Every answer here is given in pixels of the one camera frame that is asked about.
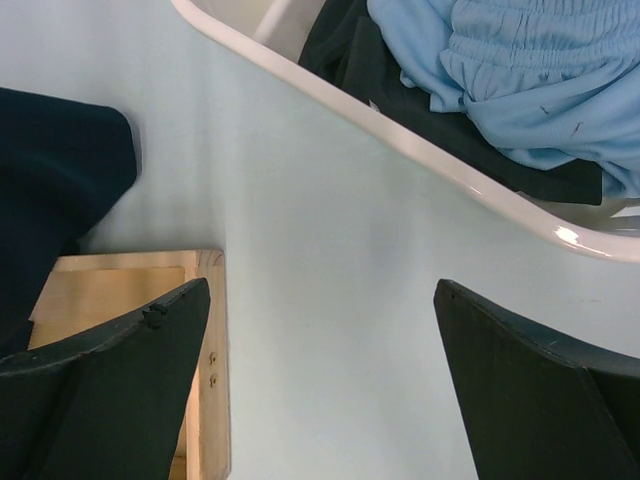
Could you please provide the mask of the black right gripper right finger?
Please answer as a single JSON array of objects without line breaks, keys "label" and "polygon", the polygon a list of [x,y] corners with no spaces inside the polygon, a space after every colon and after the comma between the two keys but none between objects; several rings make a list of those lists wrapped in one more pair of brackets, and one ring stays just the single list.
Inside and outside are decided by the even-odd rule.
[{"label": "black right gripper right finger", "polygon": [[434,308],[479,478],[638,478],[637,358],[448,279]]}]

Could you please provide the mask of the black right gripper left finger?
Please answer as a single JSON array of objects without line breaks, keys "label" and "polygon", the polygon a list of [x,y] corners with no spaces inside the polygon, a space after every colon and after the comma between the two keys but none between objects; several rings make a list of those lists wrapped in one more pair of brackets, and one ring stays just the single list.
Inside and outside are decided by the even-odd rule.
[{"label": "black right gripper left finger", "polygon": [[197,278],[2,359],[2,478],[168,478],[209,307]]}]

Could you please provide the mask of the light blue shorts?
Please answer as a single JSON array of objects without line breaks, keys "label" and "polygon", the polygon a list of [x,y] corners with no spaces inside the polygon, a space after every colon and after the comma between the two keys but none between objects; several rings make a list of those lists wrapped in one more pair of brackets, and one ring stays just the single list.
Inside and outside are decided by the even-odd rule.
[{"label": "light blue shorts", "polygon": [[512,161],[595,163],[608,197],[639,194],[635,1],[371,1],[409,88],[466,115]]}]

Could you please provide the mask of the dark grey shorts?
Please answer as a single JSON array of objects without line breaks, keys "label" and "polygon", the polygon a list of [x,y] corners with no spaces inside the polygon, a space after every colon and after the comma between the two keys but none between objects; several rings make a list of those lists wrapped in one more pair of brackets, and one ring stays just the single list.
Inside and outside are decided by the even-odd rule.
[{"label": "dark grey shorts", "polygon": [[462,113],[430,110],[430,95],[400,81],[364,1],[324,3],[299,65],[514,192],[543,201],[599,205],[602,169],[572,160],[548,171],[522,166],[489,145]]}]

